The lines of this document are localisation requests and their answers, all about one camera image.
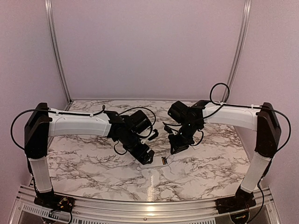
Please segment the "white remote control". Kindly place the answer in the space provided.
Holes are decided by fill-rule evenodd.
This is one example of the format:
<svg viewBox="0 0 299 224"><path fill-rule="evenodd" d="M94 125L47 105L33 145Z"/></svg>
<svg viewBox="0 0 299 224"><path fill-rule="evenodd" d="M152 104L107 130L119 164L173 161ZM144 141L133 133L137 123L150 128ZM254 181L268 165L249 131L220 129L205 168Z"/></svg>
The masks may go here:
<svg viewBox="0 0 299 224"><path fill-rule="evenodd" d="M154 157L153 162L151 164L141 165L141 169L163 168L163 167L166 167L166 166L171 164L171 160L168 158L167 159L168 164L163 165L161 157L165 157L165 156L156 156L156 157Z"/></svg>

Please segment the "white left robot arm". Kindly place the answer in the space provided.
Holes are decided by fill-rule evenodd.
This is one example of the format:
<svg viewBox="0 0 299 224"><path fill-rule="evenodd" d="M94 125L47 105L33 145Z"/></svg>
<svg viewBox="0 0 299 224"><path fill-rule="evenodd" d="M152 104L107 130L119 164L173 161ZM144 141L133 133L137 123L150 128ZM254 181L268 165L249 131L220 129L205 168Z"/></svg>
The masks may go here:
<svg viewBox="0 0 299 224"><path fill-rule="evenodd" d="M12 138L13 143L25 152L29 171L34 178L36 197L48 207L59 204L59 197L54 193L47 163L48 138L63 135L95 135L111 138L122 144L142 165L153 162L154 151L142 140L158 135L154 122L143 112L142 107L135 108L131 115L107 111L69 112L49 108L47 103L39 103L35 109L18 114L12 121L10 130L14 130L17 119L31 113L24 127L24 145Z"/></svg>

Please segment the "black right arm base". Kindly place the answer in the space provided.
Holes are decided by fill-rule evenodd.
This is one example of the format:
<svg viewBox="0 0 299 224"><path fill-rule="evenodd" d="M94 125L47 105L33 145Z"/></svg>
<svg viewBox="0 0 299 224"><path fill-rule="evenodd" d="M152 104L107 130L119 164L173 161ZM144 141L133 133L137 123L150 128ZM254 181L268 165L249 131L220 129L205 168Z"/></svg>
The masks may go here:
<svg viewBox="0 0 299 224"><path fill-rule="evenodd" d="M219 214L248 209L256 206L253 192L248 193L239 188L234 196L216 199L216 209Z"/></svg>

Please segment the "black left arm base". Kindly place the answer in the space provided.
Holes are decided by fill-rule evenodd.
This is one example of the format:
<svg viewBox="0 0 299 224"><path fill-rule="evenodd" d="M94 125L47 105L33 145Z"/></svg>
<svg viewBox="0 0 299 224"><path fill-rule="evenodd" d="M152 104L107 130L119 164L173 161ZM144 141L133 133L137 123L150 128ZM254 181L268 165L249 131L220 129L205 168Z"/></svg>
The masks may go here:
<svg viewBox="0 0 299 224"><path fill-rule="evenodd" d="M35 188L36 197L34 204L52 209L54 211L64 211L71 213L73 210L75 199L70 196L58 195L54 189L46 190L45 192L39 191Z"/></svg>

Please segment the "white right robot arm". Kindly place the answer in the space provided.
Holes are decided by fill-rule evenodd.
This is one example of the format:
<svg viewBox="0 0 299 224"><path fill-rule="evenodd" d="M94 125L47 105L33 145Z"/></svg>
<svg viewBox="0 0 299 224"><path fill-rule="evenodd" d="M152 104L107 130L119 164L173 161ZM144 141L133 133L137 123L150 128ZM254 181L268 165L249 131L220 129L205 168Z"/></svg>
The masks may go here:
<svg viewBox="0 0 299 224"><path fill-rule="evenodd" d="M259 108L247 108L215 105L207 100L200 100L192 106L177 101L168 110L168 115L181 125L177 134L168 136L170 152L177 154L194 146L193 136L197 130L202 130L205 124L224 124L255 131L254 156L231 202L234 208L241 209L249 202L249 196L278 151L281 127L272 109L270 103L264 103Z"/></svg>

